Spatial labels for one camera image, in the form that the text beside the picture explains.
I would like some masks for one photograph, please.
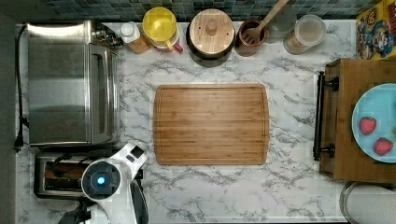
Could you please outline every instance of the toaster oven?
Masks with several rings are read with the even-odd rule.
[[[30,145],[118,141],[117,35],[93,21],[27,27]]]

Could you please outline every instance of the clear container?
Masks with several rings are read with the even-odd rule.
[[[268,28],[268,36],[265,43],[275,43],[278,40],[290,34],[297,21],[297,14],[292,6],[284,6],[271,21],[266,25]]]
[[[318,45],[326,34],[326,25],[315,15],[301,17],[291,34],[283,39],[283,46],[290,54],[302,54]]]

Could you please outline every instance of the jar lid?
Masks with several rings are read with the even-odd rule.
[[[125,22],[120,28],[120,36],[125,43],[131,43],[140,36],[139,29],[133,21]]]
[[[202,53],[217,54],[233,43],[235,29],[223,11],[210,8],[198,13],[191,22],[191,43]]]
[[[297,21],[294,32],[300,43],[305,46],[315,46],[323,40],[326,25],[319,16],[305,15]]]

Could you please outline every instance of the toaster slot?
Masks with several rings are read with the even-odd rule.
[[[61,190],[61,191],[82,191],[80,179],[89,166],[86,163],[60,162],[55,164],[46,162],[44,173],[44,190]],[[62,177],[56,176],[53,169],[64,172]]]

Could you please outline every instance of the tile backsplash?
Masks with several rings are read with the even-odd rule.
[[[200,11],[218,8],[233,21],[262,20],[276,0],[41,0],[66,20],[142,21],[153,7],[167,7],[177,21],[191,21]],[[380,0],[289,0],[301,17],[315,14],[323,19],[355,19]]]

